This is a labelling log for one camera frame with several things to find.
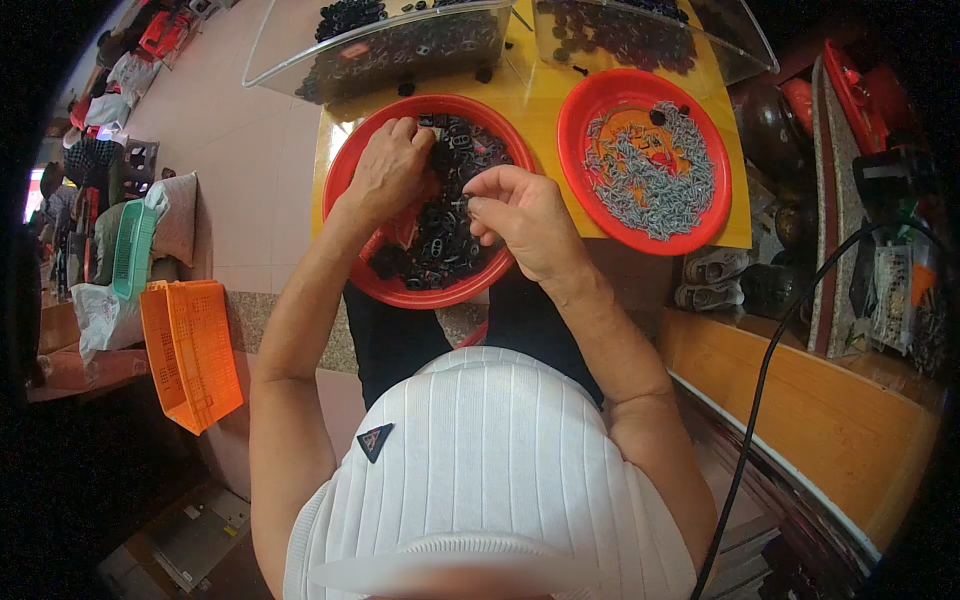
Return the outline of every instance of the orange plastic basket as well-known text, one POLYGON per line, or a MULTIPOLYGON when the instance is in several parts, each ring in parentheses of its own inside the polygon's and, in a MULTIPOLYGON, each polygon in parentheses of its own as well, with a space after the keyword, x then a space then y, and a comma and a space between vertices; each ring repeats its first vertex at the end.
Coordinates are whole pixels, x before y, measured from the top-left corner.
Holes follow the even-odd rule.
POLYGON ((140 294, 140 311, 163 414, 199 436, 243 404, 223 284, 154 281, 140 294))

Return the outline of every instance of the shoe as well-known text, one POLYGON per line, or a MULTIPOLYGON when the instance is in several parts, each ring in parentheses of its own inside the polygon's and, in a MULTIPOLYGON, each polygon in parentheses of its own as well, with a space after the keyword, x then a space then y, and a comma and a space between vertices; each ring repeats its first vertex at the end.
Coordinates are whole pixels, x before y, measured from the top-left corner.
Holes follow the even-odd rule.
POLYGON ((683 310, 702 312, 733 308, 743 303, 743 290, 733 279, 710 285, 682 283, 673 293, 673 300, 683 310))
POLYGON ((749 266, 750 257, 744 251, 721 248, 686 263, 684 279, 687 283, 706 285, 738 276, 749 266))

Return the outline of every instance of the triangular logo patch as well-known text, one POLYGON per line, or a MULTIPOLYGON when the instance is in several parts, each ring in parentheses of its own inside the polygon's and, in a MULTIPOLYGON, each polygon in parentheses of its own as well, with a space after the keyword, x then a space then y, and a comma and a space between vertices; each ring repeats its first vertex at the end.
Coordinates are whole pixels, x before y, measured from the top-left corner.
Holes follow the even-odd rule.
POLYGON ((380 449, 383 448, 383 443, 387 441, 387 436, 390 435, 393 429, 394 424, 387 423, 386 425, 380 425, 367 433, 361 433, 357 436, 360 449, 367 455, 367 459, 370 460, 371 463, 375 463, 377 457, 380 456, 380 449))

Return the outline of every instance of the white striped shirt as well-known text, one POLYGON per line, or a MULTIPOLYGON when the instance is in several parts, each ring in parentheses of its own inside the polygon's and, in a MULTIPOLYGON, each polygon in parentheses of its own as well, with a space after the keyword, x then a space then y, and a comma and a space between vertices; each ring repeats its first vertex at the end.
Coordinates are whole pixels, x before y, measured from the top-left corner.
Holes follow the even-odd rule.
POLYGON ((512 350, 454 350, 388 390, 358 434, 387 423, 376 462, 355 443, 300 510, 285 600, 363 598, 368 591, 315 583, 321 568, 308 573, 438 548, 562 557, 602 572, 558 599, 692 591, 696 573, 672 515, 562 373, 512 350))

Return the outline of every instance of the green plastic basket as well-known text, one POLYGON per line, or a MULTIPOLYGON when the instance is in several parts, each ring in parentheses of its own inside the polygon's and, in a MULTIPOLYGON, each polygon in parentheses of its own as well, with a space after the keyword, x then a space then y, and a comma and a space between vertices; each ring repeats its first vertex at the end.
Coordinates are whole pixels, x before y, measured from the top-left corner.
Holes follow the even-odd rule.
POLYGON ((123 300, 147 288, 155 226, 156 211, 142 200, 130 200, 124 205, 113 255, 113 293, 123 300))

